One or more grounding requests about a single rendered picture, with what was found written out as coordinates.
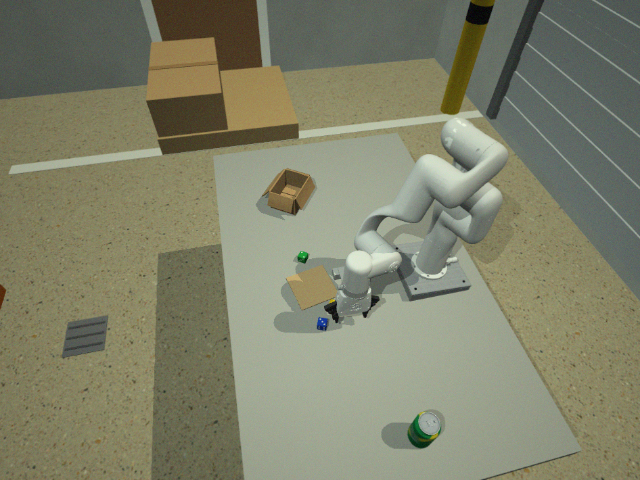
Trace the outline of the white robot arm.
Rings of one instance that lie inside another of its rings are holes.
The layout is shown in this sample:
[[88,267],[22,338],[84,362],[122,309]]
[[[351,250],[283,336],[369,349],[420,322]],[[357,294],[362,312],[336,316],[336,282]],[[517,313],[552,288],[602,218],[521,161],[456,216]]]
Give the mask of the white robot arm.
[[386,217],[418,223],[437,200],[421,249],[411,259],[414,272],[428,280],[441,279],[447,264],[457,262],[449,257],[458,237],[476,244],[489,232],[503,202],[489,180],[506,165],[508,150],[463,118],[447,121],[440,138],[453,164],[436,155],[421,156],[394,201],[364,219],[354,240],[357,251],[347,256],[345,266],[332,269],[334,280],[342,280],[338,290],[348,297],[364,297],[371,278],[401,265],[401,255],[376,232]]

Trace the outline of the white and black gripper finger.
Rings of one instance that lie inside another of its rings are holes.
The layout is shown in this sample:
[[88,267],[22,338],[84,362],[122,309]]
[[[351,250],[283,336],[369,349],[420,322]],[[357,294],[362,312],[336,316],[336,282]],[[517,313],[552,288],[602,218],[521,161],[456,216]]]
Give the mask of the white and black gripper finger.
[[329,314],[332,315],[333,320],[335,320],[335,322],[338,323],[339,316],[338,316],[338,313],[337,313],[336,306],[337,306],[337,301],[334,301],[334,302],[324,306],[324,308],[325,308],[326,312],[328,312]]
[[[371,295],[371,307],[373,307],[373,306],[375,305],[375,303],[377,303],[379,300],[380,300],[380,299],[379,299],[379,296]],[[371,307],[370,307],[370,309],[371,309]],[[369,309],[369,310],[370,310],[370,309]],[[368,311],[369,311],[369,310],[368,310]],[[364,317],[364,318],[366,318],[366,317],[367,317],[368,311],[366,311],[366,312],[362,312],[362,313],[363,313],[363,317]]]

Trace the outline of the brown cardboard box with flaps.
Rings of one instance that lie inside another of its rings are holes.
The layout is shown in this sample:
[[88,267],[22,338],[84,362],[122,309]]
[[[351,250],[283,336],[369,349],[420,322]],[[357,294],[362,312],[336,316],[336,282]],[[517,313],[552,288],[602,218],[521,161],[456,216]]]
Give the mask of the brown cardboard box with flaps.
[[315,185],[309,174],[286,168],[277,174],[262,197],[269,193],[268,206],[296,215],[299,209],[303,209],[314,188]]

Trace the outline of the green drink can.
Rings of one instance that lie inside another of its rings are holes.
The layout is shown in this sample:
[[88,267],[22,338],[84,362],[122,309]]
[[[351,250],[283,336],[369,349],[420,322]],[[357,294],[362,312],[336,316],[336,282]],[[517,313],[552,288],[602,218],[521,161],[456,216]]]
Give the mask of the green drink can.
[[441,424],[438,417],[431,412],[421,412],[409,426],[407,435],[416,448],[426,448],[440,432]]

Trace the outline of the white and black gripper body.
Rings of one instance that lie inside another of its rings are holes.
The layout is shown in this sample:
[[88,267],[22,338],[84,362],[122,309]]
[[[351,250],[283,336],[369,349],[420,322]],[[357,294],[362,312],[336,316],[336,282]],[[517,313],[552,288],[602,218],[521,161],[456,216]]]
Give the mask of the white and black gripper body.
[[342,290],[338,290],[335,301],[337,301],[336,309],[340,316],[366,312],[371,307],[371,287],[369,286],[367,294],[359,299],[348,297]]

